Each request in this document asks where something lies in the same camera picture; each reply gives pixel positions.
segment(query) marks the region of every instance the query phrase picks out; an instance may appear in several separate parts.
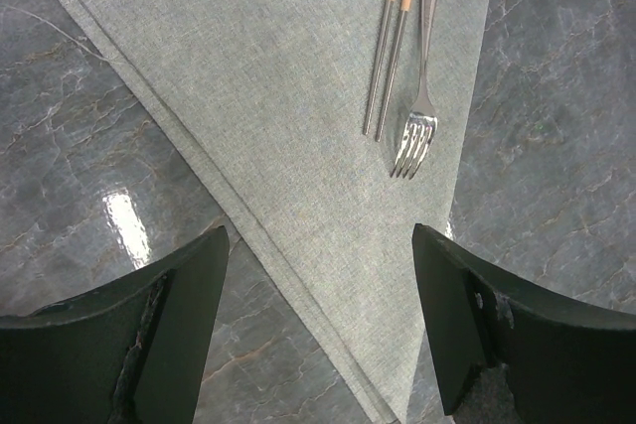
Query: utensil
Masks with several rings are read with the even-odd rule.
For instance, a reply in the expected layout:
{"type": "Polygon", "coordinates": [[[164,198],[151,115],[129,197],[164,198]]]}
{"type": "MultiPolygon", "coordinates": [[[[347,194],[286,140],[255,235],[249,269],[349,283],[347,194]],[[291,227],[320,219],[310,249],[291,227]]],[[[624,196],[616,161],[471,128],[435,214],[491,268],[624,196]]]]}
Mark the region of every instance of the utensil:
{"type": "Polygon", "coordinates": [[[393,9],[395,0],[385,0],[385,9],[382,14],[382,23],[380,26],[380,36],[378,37],[378,45],[376,46],[376,59],[374,61],[374,71],[371,76],[371,89],[369,90],[369,100],[367,102],[367,114],[365,116],[365,125],[363,134],[369,133],[369,125],[371,124],[371,115],[374,111],[374,102],[376,101],[376,92],[378,90],[378,81],[380,79],[380,69],[382,60],[385,57],[385,49],[387,47],[387,37],[389,36],[389,19],[391,18],[391,10],[393,9]]]}
{"type": "Polygon", "coordinates": [[[405,178],[408,175],[409,179],[413,179],[428,152],[435,131],[437,131],[435,108],[428,98],[426,86],[426,61],[428,59],[430,33],[436,3],[437,0],[421,0],[419,93],[406,120],[391,177],[396,175],[398,178],[400,176],[405,178]]]}
{"type": "Polygon", "coordinates": [[[404,24],[406,23],[406,14],[410,9],[410,0],[401,0],[401,6],[399,7],[399,17],[397,17],[397,31],[396,41],[391,51],[391,61],[389,62],[389,78],[387,80],[387,86],[385,89],[385,98],[382,103],[382,109],[380,110],[380,122],[378,123],[378,131],[376,131],[376,141],[380,141],[382,138],[382,131],[385,126],[385,120],[387,119],[387,107],[389,106],[389,100],[391,99],[391,90],[394,86],[394,79],[396,77],[396,69],[398,67],[399,48],[401,47],[401,39],[404,35],[404,24]]]}

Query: fork head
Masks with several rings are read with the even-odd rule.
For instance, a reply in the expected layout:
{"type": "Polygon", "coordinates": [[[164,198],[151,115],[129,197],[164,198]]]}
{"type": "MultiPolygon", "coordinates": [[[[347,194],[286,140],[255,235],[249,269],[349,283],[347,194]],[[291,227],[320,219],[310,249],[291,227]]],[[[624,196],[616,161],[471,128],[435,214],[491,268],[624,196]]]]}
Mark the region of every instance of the fork head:
{"type": "Polygon", "coordinates": [[[408,115],[391,177],[413,179],[437,131],[437,118],[416,111],[408,115]]]}

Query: metal fork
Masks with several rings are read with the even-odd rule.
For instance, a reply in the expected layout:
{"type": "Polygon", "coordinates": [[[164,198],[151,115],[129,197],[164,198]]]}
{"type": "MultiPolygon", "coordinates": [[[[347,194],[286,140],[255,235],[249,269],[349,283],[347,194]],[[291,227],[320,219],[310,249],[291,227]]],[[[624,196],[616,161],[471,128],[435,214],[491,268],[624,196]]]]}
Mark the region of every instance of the metal fork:
{"type": "Polygon", "coordinates": [[[436,3],[437,0],[421,0],[419,92],[406,120],[391,177],[406,178],[408,176],[409,179],[413,179],[437,131],[437,116],[428,98],[426,86],[426,61],[436,3]]]}

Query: fork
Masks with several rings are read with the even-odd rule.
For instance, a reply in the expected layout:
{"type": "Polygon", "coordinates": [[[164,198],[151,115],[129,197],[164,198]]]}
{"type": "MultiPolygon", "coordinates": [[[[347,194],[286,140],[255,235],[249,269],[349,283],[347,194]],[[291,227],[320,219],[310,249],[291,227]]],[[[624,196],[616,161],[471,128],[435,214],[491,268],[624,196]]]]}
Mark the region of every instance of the fork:
{"type": "Polygon", "coordinates": [[[428,97],[426,85],[426,61],[436,3],[437,0],[421,0],[419,92],[406,120],[391,177],[406,178],[408,176],[409,179],[413,179],[437,131],[437,116],[428,97]]]}

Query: cloth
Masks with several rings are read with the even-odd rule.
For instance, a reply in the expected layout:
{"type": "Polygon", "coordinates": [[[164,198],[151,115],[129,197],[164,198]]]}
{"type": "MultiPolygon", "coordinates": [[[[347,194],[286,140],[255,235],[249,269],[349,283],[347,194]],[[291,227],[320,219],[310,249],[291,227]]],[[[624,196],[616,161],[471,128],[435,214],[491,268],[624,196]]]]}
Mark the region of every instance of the cloth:
{"type": "Polygon", "coordinates": [[[371,420],[403,422],[424,327],[410,236],[417,222],[446,227],[488,0],[438,0],[428,86],[439,129],[412,181],[389,171],[417,93],[416,0],[380,144],[361,130],[384,0],[61,2],[371,420]]]}

